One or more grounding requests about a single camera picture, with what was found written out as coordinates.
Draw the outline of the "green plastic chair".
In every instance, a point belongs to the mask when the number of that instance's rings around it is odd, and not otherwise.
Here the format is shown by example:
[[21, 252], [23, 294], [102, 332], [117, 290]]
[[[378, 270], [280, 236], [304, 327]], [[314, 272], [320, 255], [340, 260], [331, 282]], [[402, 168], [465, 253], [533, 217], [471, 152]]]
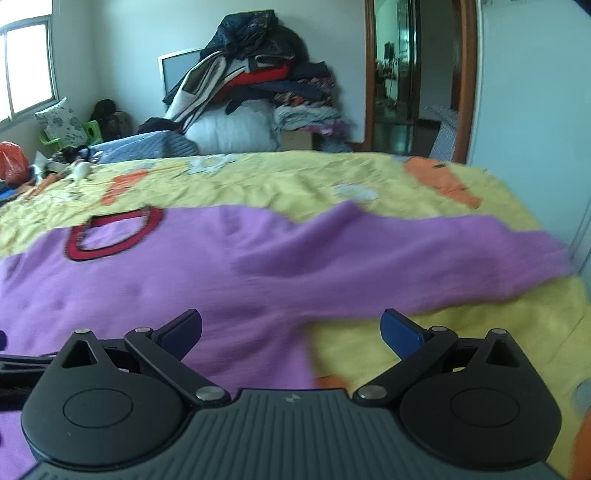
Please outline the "green plastic chair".
[[[100, 132], [99, 124], [97, 121], [92, 120], [82, 125], [85, 133], [85, 146], [93, 146], [103, 142], [102, 135]], [[39, 132], [40, 143], [52, 152], [60, 150], [65, 147], [66, 144], [62, 138], [50, 139], [44, 130]]]

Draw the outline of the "window with metal frame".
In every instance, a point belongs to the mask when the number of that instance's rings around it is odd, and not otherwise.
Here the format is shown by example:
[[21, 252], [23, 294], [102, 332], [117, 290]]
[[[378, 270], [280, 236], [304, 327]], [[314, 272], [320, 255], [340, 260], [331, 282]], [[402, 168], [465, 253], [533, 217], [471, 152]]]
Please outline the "window with metal frame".
[[1, 122], [56, 99], [51, 1], [1, 3]]

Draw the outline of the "pile of mixed clothes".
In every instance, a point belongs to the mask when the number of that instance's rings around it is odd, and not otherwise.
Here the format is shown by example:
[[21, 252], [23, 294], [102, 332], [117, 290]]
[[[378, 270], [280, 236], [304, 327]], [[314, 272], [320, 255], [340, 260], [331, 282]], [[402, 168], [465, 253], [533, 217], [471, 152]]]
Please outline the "pile of mixed clothes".
[[280, 130], [343, 139], [349, 122], [335, 106], [334, 89], [329, 66], [311, 62], [304, 40], [275, 11], [233, 13], [166, 91], [165, 114], [146, 120], [139, 131], [184, 133], [214, 106], [223, 105], [229, 115], [260, 100], [273, 107]]

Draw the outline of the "floral white cushion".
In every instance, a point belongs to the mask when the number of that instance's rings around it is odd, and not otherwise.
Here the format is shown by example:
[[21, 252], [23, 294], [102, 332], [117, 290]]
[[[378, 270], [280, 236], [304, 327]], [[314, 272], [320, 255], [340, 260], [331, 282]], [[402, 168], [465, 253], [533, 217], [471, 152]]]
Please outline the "floral white cushion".
[[87, 143], [82, 122], [74, 113], [66, 97], [55, 105], [35, 113], [42, 132], [50, 142], [62, 147], [79, 147]]

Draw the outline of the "small white stuffed toy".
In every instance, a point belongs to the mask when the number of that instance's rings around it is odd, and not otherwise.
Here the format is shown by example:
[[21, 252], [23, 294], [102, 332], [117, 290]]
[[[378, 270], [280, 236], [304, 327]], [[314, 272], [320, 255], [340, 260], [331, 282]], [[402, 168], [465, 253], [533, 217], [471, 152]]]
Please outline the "small white stuffed toy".
[[80, 181], [86, 179], [90, 175], [91, 170], [92, 164], [90, 162], [80, 161], [71, 167], [69, 177], [74, 181]]

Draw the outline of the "white pillow under pile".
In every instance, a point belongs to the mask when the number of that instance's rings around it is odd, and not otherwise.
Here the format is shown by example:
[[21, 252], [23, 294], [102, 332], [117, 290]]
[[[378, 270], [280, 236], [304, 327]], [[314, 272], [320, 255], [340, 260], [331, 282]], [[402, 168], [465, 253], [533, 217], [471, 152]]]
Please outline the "white pillow under pile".
[[200, 155], [280, 151], [280, 129], [269, 102], [245, 101], [229, 114], [226, 107], [206, 110], [185, 132]]

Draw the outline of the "black bag on chair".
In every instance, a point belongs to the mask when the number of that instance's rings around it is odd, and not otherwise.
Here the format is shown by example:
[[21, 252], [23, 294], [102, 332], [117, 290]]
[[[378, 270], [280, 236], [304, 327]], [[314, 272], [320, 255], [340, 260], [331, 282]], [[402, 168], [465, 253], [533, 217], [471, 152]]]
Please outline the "black bag on chair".
[[120, 111], [111, 99], [97, 102], [90, 119], [98, 123], [104, 142], [126, 138], [133, 134], [130, 115]]

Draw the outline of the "blue grey quilt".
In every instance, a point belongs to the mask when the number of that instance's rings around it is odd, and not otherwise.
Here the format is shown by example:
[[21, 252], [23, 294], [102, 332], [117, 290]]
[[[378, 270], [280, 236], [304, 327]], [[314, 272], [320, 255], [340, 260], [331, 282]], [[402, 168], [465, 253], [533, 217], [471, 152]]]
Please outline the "blue grey quilt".
[[89, 148], [98, 164], [196, 156], [197, 144], [172, 131], [149, 132], [97, 144]]

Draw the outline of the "orange plastic bag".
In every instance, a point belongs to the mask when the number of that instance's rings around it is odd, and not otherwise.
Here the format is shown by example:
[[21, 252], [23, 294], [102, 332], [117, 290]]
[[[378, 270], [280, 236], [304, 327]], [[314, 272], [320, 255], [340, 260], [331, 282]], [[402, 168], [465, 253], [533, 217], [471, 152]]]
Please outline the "orange plastic bag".
[[30, 180], [29, 160], [17, 144], [0, 143], [0, 178], [9, 185], [20, 186]]

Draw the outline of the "purple sweater red trim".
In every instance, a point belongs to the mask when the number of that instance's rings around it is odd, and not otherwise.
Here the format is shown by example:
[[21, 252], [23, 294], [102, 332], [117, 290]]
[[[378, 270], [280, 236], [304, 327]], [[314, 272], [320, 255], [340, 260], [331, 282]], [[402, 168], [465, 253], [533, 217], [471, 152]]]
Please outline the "purple sweater red trim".
[[570, 272], [549, 234], [491, 216], [399, 219], [345, 202], [294, 223], [245, 206], [145, 208], [5, 258], [1, 327], [10, 353], [36, 355], [78, 328], [116, 338], [194, 309], [198, 373], [229, 391], [308, 389], [308, 323], [505, 301]]

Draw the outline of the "grey monitor screen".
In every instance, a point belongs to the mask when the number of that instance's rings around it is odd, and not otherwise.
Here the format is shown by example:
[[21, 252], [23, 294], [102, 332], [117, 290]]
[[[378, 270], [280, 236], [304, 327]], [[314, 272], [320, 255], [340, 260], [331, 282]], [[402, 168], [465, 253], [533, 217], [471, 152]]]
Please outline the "grey monitor screen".
[[158, 67], [163, 96], [166, 96], [199, 60], [199, 49], [186, 49], [159, 56]]

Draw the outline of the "brown wooden door frame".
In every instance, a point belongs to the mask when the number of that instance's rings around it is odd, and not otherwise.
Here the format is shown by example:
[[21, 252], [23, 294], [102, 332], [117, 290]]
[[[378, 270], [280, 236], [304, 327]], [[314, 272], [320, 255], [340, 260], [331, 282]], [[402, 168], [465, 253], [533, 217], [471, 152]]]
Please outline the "brown wooden door frame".
[[430, 157], [440, 121], [458, 112], [454, 160], [465, 164], [477, 83], [473, 1], [367, 1], [366, 107], [362, 149]]

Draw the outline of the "white checkered laundry basket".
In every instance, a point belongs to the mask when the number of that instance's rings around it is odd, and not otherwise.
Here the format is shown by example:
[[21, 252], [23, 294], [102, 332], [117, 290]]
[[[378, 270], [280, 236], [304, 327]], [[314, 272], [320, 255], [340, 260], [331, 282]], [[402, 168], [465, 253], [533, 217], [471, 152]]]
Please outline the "white checkered laundry basket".
[[430, 158], [443, 162], [454, 160], [457, 140], [458, 112], [451, 108], [433, 105], [429, 110], [438, 117], [440, 128]]

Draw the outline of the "yellow floral bed sheet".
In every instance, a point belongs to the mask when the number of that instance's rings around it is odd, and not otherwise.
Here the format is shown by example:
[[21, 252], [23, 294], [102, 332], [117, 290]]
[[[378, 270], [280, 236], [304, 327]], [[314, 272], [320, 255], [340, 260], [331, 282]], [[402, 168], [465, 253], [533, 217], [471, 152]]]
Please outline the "yellow floral bed sheet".
[[[384, 154], [287, 152], [98, 166], [86, 180], [62, 181], [32, 199], [4, 206], [1, 263], [52, 230], [145, 208], [245, 206], [304, 223], [352, 202], [383, 217], [491, 216], [514, 231], [547, 233], [492, 175], [461, 165], [447, 167], [444, 174], [466, 187], [475, 204], [441, 195], [413, 176], [406, 163]], [[562, 429], [549, 461], [566, 473], [580, 425], [571, 396], [590, 375], [590, 303], [566, 247], [551, 237], [567, 252], [568, 276], [505, 301], [401, 313], [425, 327], [442, 325], [463, 337], [481, 337], [497, 327], [508, 330], [560, 406]], [[315, 376], [311, 388], [324, 377], [337, 377], [355, 389], [396, 364], [396, 355], [379, 334], [382, 313], [373, 319], [328, 320], [305, 326]]]

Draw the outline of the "cardboard box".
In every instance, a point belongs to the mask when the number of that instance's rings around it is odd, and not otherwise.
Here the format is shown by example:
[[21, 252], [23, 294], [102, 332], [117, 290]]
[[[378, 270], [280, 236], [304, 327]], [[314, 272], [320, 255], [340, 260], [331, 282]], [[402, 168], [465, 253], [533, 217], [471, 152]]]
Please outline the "cardboard box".
[[280, 148], [283, 151], [311, 151], [314, 149], [314, 135], [308, 131], [281, 131]]

